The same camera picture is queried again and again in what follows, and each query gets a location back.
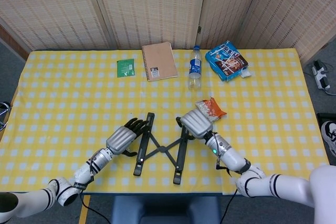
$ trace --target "shoe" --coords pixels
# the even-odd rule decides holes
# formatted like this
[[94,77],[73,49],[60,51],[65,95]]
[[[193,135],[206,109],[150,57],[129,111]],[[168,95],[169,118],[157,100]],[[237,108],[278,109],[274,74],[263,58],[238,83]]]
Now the shoe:
[[323,123],[321,133],[323,140],[329,145],[331,154],[336,157],[336,123],[332,121]]

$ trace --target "power strip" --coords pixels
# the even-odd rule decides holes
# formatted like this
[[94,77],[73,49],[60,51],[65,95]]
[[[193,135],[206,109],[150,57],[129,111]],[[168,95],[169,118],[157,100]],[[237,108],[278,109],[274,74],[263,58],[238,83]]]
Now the power strip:
[[324,64],[321,60],[313,61],[311,70],[314,74],[315,81],[318,89],[327,90],[330,89],[330,85],[325,74]]

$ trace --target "chip bag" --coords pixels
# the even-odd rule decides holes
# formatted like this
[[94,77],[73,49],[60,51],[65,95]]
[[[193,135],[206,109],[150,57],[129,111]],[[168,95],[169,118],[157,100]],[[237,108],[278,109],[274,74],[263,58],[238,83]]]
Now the chip bag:
[[202,112],[202,114],[209,119],[210,122],[217,121],[223,115],[226,115],[226,112],[220,109],[213,97],[211,97],[210,100],[196,102],[196,106]]
[[230,41],[207,52],[205,59],[222,81],[229,81],[238,75],[243,78],[250,76],[247,61]]

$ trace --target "bottle label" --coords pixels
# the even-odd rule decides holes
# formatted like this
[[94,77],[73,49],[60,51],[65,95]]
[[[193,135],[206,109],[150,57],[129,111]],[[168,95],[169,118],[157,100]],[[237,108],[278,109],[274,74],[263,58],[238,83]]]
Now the bottle label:
[[189,65],[189,73],[199,73],[202,74],[202,62],[198,59],[192,59]]

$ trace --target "notebook label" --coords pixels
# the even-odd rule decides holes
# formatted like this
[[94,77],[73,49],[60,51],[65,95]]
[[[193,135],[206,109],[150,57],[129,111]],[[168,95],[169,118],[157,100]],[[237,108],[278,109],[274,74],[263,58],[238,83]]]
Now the notebook label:
[[192,59],[189,65],[189,73],[199,73],[201,74],[202,62],[198,59]]
[[160,77],[159,69],[157,67],[151,68],[151,74],[152,74],[152,78]]

